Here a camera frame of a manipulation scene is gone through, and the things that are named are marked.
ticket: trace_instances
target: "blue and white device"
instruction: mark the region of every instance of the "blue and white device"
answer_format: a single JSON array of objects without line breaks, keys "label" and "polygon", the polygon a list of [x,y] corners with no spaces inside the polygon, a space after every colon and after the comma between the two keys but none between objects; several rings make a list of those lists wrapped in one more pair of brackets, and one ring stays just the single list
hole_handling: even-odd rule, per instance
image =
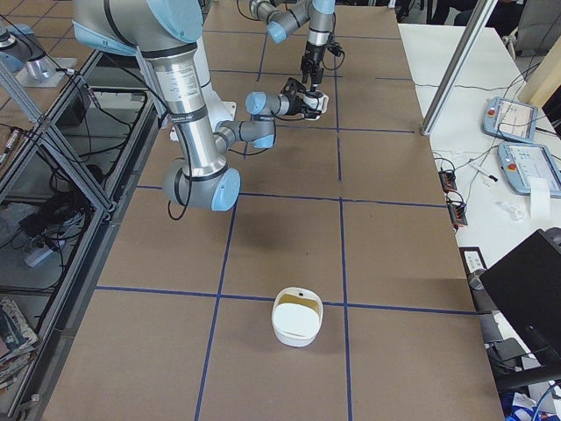
[{"label": "blue and white device", "polygon": [[498,150],[501,168],[513,190],[529,195],[529,178],[547,180],[551,197],[561,197],[561,174],[546,145],[521,145],[502,142]]},{"label": "blue and white device", "polygon": [[514,142],[532,143],[537,107],[497,96],[486,105],[483,132]]}]

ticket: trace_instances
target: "paper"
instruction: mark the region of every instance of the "paper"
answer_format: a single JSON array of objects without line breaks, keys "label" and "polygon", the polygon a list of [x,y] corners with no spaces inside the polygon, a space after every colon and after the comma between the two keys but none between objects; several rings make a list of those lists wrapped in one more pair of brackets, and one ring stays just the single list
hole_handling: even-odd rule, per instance
[{"label": "paper", "polygon": [[550,186],[547,179],[528,177],[529,179],[529,215],[532,219],[549,219]]}]

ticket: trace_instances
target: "computer monitor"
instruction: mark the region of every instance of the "computer monitor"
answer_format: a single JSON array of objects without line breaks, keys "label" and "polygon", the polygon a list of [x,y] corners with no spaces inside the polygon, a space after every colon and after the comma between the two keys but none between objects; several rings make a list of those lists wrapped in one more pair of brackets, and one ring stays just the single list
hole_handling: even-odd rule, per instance
[{"label": "computer monitor", "polygon": [[530,370],[532,373],[514,373],[501,384],[517,387],[561,378],[561,246],[555,231],[537,230],[481,275],[480,280],[542,364],[539,369]]}]

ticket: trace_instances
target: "electronic equipment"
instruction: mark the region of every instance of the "electronic equipment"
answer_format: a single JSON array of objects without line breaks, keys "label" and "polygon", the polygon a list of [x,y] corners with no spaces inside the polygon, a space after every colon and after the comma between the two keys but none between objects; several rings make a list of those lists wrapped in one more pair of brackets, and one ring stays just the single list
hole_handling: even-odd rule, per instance
[{"label": "electronic equipment", "polygon": [[537,230],[480,276],[487,294],[542,364],[496,377],[499,390],[561,379],[561,246],[555,230]]},{"label": "electronic equipment", "polygon": [[513,190],[529,195],[529,178],[547,180],[551,197],[561,197],[561,174],[546,145],[502,142],[498,150],[501,168]]},{"label": "electronic equipment", "polygon": [[515,142],[532,143],[536,132],[537,107],[497,96],[483,115],[483,132]]}]

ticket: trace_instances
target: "white desk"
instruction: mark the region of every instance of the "white desk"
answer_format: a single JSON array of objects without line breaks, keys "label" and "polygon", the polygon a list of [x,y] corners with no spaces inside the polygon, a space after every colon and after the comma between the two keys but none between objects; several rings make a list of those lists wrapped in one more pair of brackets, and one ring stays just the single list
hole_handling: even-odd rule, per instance
[{"label": "white desk", "polygon": [[[400,25],[415,83],[438,85],[441,82],[463,29],[453,26]],[[485,28],[457,85],[504,88],[518,76],[520,72],[496,32]],[[516,98],[518,89],[523,84],[521,79],[519,77],[518,82],[508,90],[507,97]],[[416,87],[423,115],[426,114],[436,90],[434,87]],[[481,131],[481,121],[486,101],[495,96],[504,96],[505,91],[506,89],[485,91],[456,87],[430,135],[432,149],[460,166],[489,147],[498,145],[499,139],[494,140]],[[537,127],[553,130],[547,118],[539,119]],[[535,142],[547,145],[551,153],[561,156],[561,142],[557,137],[537,132]],[[514,221],[497,203],[519,205],[529,214],[529,196],[513,193],[499,168],[496,148],[481,165],[498,177],[499,181],[486,185],[487,178],[477,174],[472,167],[466,166],[458,170],[456,182],[464,199],[468,197],[469,185],[474,176],[475,181],[468,200],[468,226],[459,229],[456,239],[459,246],[478,246],[486,264],[491,266],[536,229],[561,226],[561,200],[551,199],[550,218],[547,220],[525,218]]]}]

